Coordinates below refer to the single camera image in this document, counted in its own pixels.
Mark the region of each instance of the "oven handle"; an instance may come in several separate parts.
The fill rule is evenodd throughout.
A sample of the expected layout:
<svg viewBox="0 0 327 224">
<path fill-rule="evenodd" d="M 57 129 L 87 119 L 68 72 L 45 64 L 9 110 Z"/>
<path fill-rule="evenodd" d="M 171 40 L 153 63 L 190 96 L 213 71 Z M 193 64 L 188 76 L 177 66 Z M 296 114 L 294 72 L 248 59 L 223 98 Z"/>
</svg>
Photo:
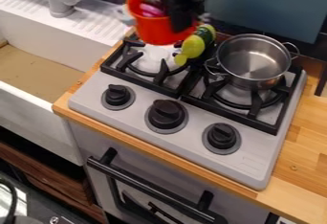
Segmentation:
<svg viewBox="0 0 327 224">
<path fill-rule="evenodd" d="M 117 151 L 110 147 L 100 160 L 97 160 L 92 156 L 89 157 L 87 159 L 87 166 L 104 173 L 107 177 L 121 181 L 134 189 L 140 190 L 152 197 L 155 197 L 156 199 L 175 208 L 185 215 L 188 215 L 191 218 L 210 224 L 228 223 L 222 215 L 208 210 L 214 196 L 210 191 L 205 190 L 199 200 L 199 203 L 196 205 L 169 190 L 163 189 L 135 174 L 112 165 L 111 163 L 117 154 Z"/>
</svg>

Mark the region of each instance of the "toy stove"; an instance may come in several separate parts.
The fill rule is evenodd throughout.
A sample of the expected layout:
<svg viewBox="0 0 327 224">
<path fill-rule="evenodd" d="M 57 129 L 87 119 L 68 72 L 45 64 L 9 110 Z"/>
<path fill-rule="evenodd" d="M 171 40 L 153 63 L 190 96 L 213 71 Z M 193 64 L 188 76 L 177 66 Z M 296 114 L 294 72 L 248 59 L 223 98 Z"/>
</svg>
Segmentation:
<svg viewBox="0 0 327 224">
<path fill-rule="evenodd" d="M 292 66 L 271 90 L 232 86 L 216 44 L 177 67 L 175 46 L 125 39 L 69 107 L 257 190 L 283 145 L 306 73 Z"/>
</svg>

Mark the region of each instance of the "gray stove panel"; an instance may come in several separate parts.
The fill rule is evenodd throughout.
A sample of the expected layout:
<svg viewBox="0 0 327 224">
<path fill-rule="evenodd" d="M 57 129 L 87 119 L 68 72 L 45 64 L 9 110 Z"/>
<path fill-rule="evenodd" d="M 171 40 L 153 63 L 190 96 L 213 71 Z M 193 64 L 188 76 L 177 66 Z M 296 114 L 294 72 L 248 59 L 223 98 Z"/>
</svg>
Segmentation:
<svg viewBox="0 0 327 224">
<path fill-rule="evenodd" d="M 209 113 L 182 101 L 179 102 L 187 109 L 189 115 L 187 126 L 175 134 L 158 134 L 148 128 L 144 121 L 144 114 L 154 100 L 169 98 L 100 71 L 96 72 L 70 98 L 69 107 L 186 158 L 195 164 L 209 168 L 254 189 L 262 190 L 268 184 L 305 83 L 306 73 L 303 71 L 283 124 L 276 136 Z M 107 89 L 108 84 L 121 84 L 130 87 L 136 93 L 135 102 L 121 111 L 106 109 L 102 105 L 100 97 Z M 241 135 L 240 149 L 229 155 L 217 155 L 209 151 L 202 143 L 202 134 L 213 123 L 228 123 L 234 126 Z"/>
</svg>

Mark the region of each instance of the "black knob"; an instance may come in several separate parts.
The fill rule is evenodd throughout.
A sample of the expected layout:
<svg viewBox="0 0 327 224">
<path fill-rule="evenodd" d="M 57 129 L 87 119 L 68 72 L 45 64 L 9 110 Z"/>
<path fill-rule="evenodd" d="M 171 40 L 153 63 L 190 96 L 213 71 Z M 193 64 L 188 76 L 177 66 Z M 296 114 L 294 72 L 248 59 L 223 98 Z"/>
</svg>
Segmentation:
<svg viewBox="0 0 327 224">
<path fill-rule="evenodd" d="M 184 108 L 175 101 L 156 100 L 150 108 L 148 120 L 157 128 L 172 129 L 182 124 L 186 113 Z"/>
<path fill-rule="evenodd" d="M 124 105 L 131 99 L 131 94 L 123 85 L 110 84 L 105 93 L 105 101 L 110 105 Z"/>
<path fill-rule="evenodd" d="M 207 140 L 215 148 L 229 149 L 236 144 L 236 131 L 228 124 L 217 123 L 208 132 Z"/>
</svg>

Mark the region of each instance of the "burner grate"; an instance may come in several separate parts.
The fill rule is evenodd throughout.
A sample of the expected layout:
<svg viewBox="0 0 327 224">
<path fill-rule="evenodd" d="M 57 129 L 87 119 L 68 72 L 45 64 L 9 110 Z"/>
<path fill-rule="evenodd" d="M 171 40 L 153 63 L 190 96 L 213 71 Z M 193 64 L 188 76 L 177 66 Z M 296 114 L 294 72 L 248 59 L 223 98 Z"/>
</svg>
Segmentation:
<svg viewBox="0 0 327 224">
<path fill-rule="evenodd" d="M 101 72 L 135 83 L 139 86 L 164 94 L 171 98 L 178 99 L 183 93 L 183 90 L 186 85 L 192 79 L 194 79 L 194 75 L 199 69 L 199 66 L 202 65 L 202 62 L 199 61 L 199 59 L 204 59 L 204 55 L 206 55 L 207 53 L 206 51 L 201 57 L 190 60 L 186 63 L 186 65 L 176 68 L 174 70 L 169 70 L 165 59 L 162 59 L 160 71 L 158 73 L 149 73 L 140 70 L 139 68 L 133 65 L 136 60 L 143 56 L 142 51 L 137 51 L 133 49 L 133 47 L 144 46 L 145 43 L 138 41 L 137 39 L 124 39 L 123 43 L 117 48 L 117 50 L 101 64 Z M 169 77 L 178 75 L 183 71 L 185 71 L 186 74 L 176 88 L 171 88 L 168 87 L 168 85 L 165 85 L 164 82 Z"/>
<path fill-rule="evenodd" d="M 302 73 L 302 68 L 292 66 L 288 72 L 294 74 L 294 79 L 290 87 L 286 86 L 285 79 L 282 79 L 281 83 L 273 88 L 274 93 L 276 93 L 273 98 L 267 101 L 263 101 L 257 92 L 252 92 L 251 105 L 245 105 L 227 101 L 221 96 L 217 95 L 217 92 L 223 89 L 229 82 L 227 80 L 220 80 L 209 83 L 207 77 L 207 70 L 204 68 L 198 71 L 196 78 L 193 80 L 192 83 L 187 86 L 184 94 L 182 95 L 182 101 L 205 109 L 206 111 L 223 116 L 225 118 L 253 127 L 255 129 L 259 129 L 269 134 L 276 135 L 289 106 L 292 94 L 298 84 L 299 78 Z M 200 98 L 192 96 L 191 91 L 202 79 L 204 80 L 204 83 L 206 85 L 206 90 L 204 94 Z M 278 102 L 282 102 L 283 105 L 275 124 L 265 123 L 257 119 L 259 112 L 263 108 L 267 108 Z M 226 108 L 226 106 L 241 110 L 249 110 L 249 113 L 238 113 L 237 111 Z"/>
</svg>

